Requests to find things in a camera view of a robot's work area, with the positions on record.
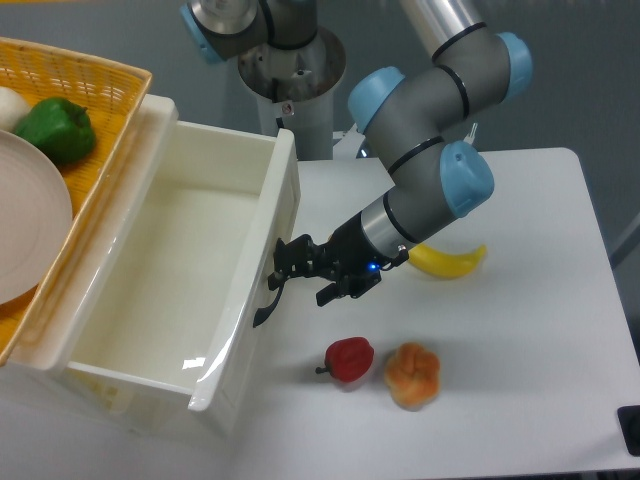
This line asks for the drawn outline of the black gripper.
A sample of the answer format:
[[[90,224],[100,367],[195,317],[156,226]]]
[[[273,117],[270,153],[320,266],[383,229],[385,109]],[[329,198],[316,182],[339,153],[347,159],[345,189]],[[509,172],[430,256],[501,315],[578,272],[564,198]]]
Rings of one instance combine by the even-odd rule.
[[[317,246],[308,234],[288,243],[279,238],[273,253],[274,271],[268,276],[270,290],[277,290],[293,278],[315,275],[334,281],[316,293],[318,306],[333,300],[360,298],[381,281],[380,269],[385,256],[376,250],[365,235],[362,214],[358,213],[338,227],[329,240]]]

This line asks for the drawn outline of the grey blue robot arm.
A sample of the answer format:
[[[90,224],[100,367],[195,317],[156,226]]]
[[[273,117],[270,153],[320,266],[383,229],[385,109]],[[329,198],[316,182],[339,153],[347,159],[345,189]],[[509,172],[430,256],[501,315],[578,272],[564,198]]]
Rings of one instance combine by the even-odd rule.
[[[431,68],[409,78],[394,67],[361,80],[348,108],[390,175],[390,190],[315,244],[303,235],[278,241],[268,287],[276,294],[297,277],[320,277],[319,305],[357,298],[410,250],[493,192],[483,157],[468,143],[446,142],[450,127],[524,91],[531,81],[527,45],[495,34],[469,1],[406,1]],[[212,63],[235,59],[258,100],[267,134],[293,133],[301,155],[332,150],[333,90],[346,66],[341,43],[317,20],[313,1],[189,1],[181,17]]]

